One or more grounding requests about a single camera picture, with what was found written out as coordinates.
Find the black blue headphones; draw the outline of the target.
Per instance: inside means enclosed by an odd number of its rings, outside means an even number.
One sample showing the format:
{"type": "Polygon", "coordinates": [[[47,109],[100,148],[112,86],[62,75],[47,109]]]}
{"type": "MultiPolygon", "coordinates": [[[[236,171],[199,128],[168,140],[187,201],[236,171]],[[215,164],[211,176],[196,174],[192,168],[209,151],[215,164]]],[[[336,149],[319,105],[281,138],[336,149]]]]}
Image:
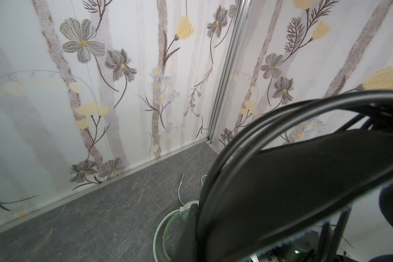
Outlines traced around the black blue headphones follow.
{"type": "Polygon", "coordinates": [[[282,107],[257,119],[220,153],[199,201],[198,261],[236,262],[301,237],[316,223],[329,229],[316,259],[331,261],[351,204],[381,189],[381,212],[393,227],[393,91],[362,91],[282,107]],[[280,147],[267,145],[333,110],[356,113],[337,131],[280,147]]]}

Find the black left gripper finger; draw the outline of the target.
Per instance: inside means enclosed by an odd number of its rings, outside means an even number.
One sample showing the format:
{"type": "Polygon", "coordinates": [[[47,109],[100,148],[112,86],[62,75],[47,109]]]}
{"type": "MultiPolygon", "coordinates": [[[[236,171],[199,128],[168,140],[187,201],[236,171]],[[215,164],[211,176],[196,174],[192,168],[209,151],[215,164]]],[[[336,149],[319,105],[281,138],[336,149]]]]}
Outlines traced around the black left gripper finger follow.
{"type": "Polygon", "coordinates": [[[173,255],[172,262],[197,262],[198,243],[196,228],[198,222],[198,205],[192,204],[188,211],[183,232],[179,239],[179,245],[173,255]]]}

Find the mint green headphones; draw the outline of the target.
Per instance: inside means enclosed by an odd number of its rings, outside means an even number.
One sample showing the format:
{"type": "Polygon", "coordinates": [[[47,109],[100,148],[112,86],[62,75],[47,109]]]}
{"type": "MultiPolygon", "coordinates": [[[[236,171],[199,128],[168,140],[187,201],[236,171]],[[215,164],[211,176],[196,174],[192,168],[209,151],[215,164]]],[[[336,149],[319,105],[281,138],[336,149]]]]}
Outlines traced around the mint green headphones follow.
{"type": "Polygon", "coordinates": [[[162,226],[165,226],[164,230],[163,230],[163,234],[162,234],[162,249],[163,249],[163,253],[164,253],[165,257],[168,259],[168,261],[171,262],[171,256],[170,256],[168,249],[167,249],[167,237],[170,233],[170,228],[176,222],[176,220],[178,220],[179,218],[181,218],[185,222],[188,218],[191,207],[193,205],[199,206],[199,201],[194,200],[191,202],[187,202],[186,204],[183,204],[179,209],[176,209],[176,210],[168,213],[161,220],[161,222],[158,224],[155,234],[153,236],[153,242],[152,242],[153,258],[154,258],[155,262],[159,261],[158,255],[157,255],[157,238],[158,238],[158,235],[162,229],[162,226]]]}

